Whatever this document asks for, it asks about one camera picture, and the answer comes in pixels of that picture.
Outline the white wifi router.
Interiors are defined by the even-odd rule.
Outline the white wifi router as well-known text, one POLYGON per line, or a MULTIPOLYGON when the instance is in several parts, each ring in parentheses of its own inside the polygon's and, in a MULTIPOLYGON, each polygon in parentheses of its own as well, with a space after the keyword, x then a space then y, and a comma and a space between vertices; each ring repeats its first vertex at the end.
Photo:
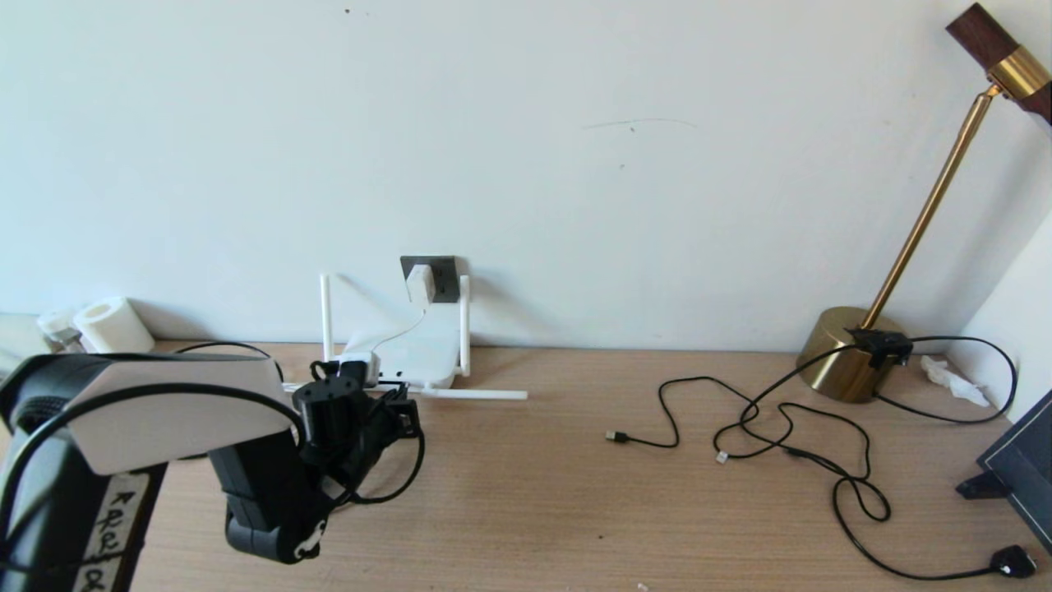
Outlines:
POLYGON ((432 303, 420 308, 412 325, 394 334, 375 340, 350 341, 337 351, 332 334, 330 274, 319 278, 321 295, 322 358, 311 369, 311 377, 324 376, 337 368, 337 359, 349 351, 375 351, 380 361, 378 386, 404 383, 417 397, 433 400, 526 400, 526 391, 479 390, 454 387, 457 377, 471 375, 471 277, 459 274, 459 301, 432 303))

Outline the white toilet paper roll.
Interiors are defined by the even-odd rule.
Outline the white toilet paper roll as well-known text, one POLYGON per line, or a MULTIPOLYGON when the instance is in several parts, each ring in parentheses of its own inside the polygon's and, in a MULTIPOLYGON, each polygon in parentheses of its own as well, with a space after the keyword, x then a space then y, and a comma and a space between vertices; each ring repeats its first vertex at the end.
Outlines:
POLYGON ((155 347, 155 338, 124 297, 95 301, 76 312, 72 325, 95 353, 146 353, 155 347))

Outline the white handwritten label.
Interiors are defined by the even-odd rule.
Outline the white handwritten label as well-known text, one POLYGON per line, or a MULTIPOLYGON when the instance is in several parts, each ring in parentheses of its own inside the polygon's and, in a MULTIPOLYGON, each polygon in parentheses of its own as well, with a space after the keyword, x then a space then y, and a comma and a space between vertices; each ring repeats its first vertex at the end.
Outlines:
POLYGON ((74 592, 127 592, 134 572, 132 555, 139 548, 136 524, 150 485, 146 473, 110 476, 90 522, 90 536, 76 571, 74 592))

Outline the clear plastic container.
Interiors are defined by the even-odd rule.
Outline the clear plastic container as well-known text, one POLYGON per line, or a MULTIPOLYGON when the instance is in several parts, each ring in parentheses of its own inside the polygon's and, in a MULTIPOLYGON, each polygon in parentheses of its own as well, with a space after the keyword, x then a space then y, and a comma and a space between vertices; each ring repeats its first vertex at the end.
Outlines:
POLYGON ((36 323, 52 353, 84 353, 81 332, 76 329, 74 308, 57 308, 37 317, 36 323))

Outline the brass desk lamp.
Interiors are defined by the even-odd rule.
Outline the brass desk lamp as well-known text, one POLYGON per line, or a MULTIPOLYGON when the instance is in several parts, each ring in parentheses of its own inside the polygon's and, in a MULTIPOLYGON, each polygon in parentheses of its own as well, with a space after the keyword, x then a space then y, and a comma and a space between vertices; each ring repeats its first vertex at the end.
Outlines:
POLYGON ((1052 130, 1052 72, 975 0, 946 26, 980 64, 987 87, 974 98, 920 215, 867 308, 841 306, 820 314, 796 360, 801 379, 820 394, 850 404, 875 400, 894 368, 906 366, 916 341, 884 318, 893 291, 920 246, 944 196, 995 101, 1002 97, 1052 130))

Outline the crumpled white tissue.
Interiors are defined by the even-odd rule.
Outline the crumpled white tissue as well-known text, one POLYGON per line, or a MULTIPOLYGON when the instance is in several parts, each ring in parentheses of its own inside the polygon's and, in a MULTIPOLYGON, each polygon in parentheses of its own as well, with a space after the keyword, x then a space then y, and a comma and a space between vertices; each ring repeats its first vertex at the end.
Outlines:
POLYGON ((991 407, 980 386, 954 372, 950 368, 948 360, 929 355, 920 356, 920 370, 929 382, 944 387, 953 397, 969 401, 977 407, 991 407))

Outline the dark framed board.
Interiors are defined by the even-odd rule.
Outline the dark framed board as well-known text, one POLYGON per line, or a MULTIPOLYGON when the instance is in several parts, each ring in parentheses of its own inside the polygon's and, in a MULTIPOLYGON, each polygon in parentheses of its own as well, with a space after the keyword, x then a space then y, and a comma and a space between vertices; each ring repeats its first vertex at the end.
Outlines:
POLYGON ((1052 389, 976 464, 1009 488, 1009 505, 1052 557, 1052 389))

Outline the grey wall socket plate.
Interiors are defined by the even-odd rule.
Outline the grey wall socket plate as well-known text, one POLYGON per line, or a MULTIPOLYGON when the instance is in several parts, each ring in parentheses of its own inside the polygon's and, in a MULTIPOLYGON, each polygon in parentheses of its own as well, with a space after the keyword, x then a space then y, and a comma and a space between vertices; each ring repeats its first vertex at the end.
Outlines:
POLYGON ((459 272, 454 256, 401 256, 399 265, 406 280, 414 266, 431 267, 434 284, 433 303, 457 303, 461 298, 459 272))

